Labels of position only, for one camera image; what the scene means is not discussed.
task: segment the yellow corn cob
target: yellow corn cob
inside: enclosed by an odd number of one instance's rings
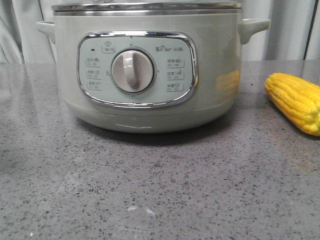
[[[306,134],[320,136],[320,86],[286,73],[265,81],[272,102]]]

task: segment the white curtain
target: white curtain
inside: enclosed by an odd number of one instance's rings
[[[270,30],[255,34],[243,46],[242,59],[319,60],[318,1],[239,0],[245,18],[271,19]],[[0,64],[54,63],[55,45],[37,31],[35,23],[52,20],[51,5],[63,2],[65,0],[0,0]]]

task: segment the control panel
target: control panel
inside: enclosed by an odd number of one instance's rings
[[[88,34],[78,47],[78,83],[98,104],[125,108],[179,104],[198,83],[195,45],[180,32]]]

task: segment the white knob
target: white knob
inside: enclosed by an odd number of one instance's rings
[[[111,74],[119,88],[129,93],[138,93],[151,83],[154,67],[143,52],[126,50],[114,59]]]

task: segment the granite surface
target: granite surface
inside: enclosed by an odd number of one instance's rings
[[[1,240],[317,240],[320,138],[264,92],[320,61],[242,65],[239,96],[190,130],[130,134],[73,116],[54,64],[0,65]]]

